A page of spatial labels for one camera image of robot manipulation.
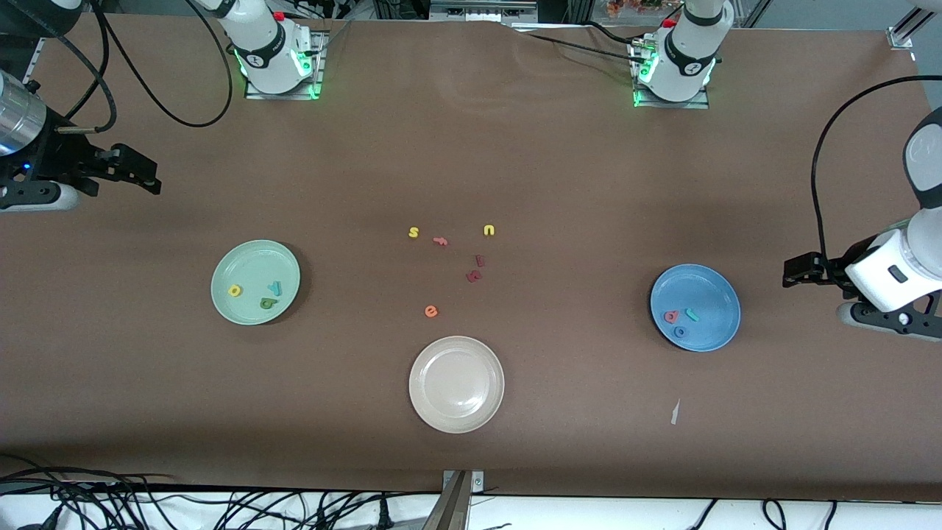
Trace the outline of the blue plate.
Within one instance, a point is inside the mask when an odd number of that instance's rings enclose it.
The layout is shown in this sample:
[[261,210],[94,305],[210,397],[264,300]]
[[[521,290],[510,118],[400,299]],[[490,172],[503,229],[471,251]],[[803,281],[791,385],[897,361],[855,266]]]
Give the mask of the blue plate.
[[[693,263],[666,269],[655,280],[649,308],[663,339],[694,353],[710,353],[729,345],[743,321],[743,308],[733,285],[715,269]],[[686,308],[692,308],[700,321],[690,321]],[[679,312],[674,323],[664,321],[663,315],[669,310]],[[685,338],[673,335],[676,326],[687,329]]]

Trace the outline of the green plate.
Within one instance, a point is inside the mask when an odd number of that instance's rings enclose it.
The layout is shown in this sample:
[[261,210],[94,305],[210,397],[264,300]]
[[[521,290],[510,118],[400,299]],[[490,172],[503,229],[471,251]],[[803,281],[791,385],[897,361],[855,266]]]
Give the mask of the green plate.
[[[280,281],[283,294],[276,297],[268,289]],[[238,284],[239,297],[230,297],[227,289]],[[302,269],[286,245],[271,239],[255,239],[235,246],[216,265],[210,280],[210,297],[216,312],[236,325],[253,326],[275,321],[295,302],[302,285]],[[259,306],[262,297],[280,300],[272,310]]]

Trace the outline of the brown table cover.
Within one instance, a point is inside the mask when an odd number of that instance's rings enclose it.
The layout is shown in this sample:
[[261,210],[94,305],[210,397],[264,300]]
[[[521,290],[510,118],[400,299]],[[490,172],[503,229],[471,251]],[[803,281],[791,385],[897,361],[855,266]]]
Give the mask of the brown table cover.
[[[633,106],[614,58],[499,24],[360,21],[319,100],[235,95],[204,130],[111,57],[118,121],[95,142],[156,160],[163,190],[0,214],[0,453],[199,485],[437,490],[471,467],[501,494],[942,501],[942,344],[781,286],[817,246],[822,127],[916,65],[878,32],[736,31],[721,57],[707,110],[663,110]],[[302,285],[236,325],[210,280],[255,239]],[[651,317],[686,263],[739,296],[718,351]],[[505,375],[464,435],[409,397],[444,336]]]

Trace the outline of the beige plate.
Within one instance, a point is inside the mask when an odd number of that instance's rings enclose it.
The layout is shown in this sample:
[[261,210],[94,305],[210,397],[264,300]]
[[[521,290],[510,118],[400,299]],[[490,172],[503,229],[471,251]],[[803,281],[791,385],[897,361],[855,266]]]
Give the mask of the beige plate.
[[414,360],[409,397],[431,428],[464,435],[490,422],[503,402],[506,380],[492,349],[471,336],[444,336]]

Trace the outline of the silver metal box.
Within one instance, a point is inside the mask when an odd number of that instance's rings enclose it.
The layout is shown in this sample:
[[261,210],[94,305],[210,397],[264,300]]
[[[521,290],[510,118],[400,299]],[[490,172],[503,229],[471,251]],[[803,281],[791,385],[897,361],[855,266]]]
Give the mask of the silver metal box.
[[524,21],[538,23],[537,0],[430,0],[430,21]]

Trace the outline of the grey metal beam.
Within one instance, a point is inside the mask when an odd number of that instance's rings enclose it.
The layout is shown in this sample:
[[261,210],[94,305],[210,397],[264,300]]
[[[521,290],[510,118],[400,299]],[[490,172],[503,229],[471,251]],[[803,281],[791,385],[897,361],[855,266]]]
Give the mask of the grey metal beam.
[[422,530],[467,530],[473,486],[471,470],[451,473]]

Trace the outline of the aluminium profile rail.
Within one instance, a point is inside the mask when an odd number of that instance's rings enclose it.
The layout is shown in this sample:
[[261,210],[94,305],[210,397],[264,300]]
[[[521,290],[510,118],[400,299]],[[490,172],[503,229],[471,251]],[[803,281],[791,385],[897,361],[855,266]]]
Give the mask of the aluminium profile rail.
[[44,38],[38,38],[36,40],[35,47],[32,51],[29,63],[26,65],[26,71],[24,71],[24,74],[21,77],[21,83],[23,83],[24,85],[28,84],[29,81],[31,80],[34,67],[36,67],[38,63],[38,57],[40,57],[40,51],[43,50],[44,43],[45,43]]
[[932,11],[913,7],[898,23],[886,30],[890,47],[895,50],[911,49],[913,47],[912,36],[925,25],[927,19],[931,20],[932,17]]

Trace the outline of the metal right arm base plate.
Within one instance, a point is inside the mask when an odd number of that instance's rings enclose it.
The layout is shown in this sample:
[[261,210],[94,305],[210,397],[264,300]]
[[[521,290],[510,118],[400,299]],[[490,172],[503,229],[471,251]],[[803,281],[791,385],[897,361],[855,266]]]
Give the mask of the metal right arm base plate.
[[315,101],[319,99],[327,64],[327,44],[330,33],[300,28],[295,32],[300,40],[295,40],[292,60],[299,73],[300,83],[283,93],[264,93],[255,87],[246,77],[244,97],[253,100]]

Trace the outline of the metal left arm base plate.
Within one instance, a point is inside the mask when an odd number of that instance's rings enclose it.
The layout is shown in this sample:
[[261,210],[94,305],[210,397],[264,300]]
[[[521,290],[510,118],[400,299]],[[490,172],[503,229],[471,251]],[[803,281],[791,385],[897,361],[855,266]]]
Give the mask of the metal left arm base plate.
[[632,39],[626,44],[629,57],[640,58],[639,63],[631,67],[632,90],[634,107],[669,108],[669,110],[707,110],[709,108],[709,93],[706,85],[702,85],[693,98],[683,102],[673,102],[656,95],[645,80],[651,76],[660,63],[659,54],[655,51],[653,40]]

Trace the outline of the silver metal bracket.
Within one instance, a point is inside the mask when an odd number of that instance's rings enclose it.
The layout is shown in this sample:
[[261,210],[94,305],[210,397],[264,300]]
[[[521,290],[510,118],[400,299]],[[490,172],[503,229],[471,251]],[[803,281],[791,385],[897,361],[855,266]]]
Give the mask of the silver metal bracket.
[[[456,470],[445,470],[443,472],[443,490],[448,486],[452,476],[456,473]],[[484,470],[471,470],[471,493],[473,495],[482,494],[485,491],[485,474]]]

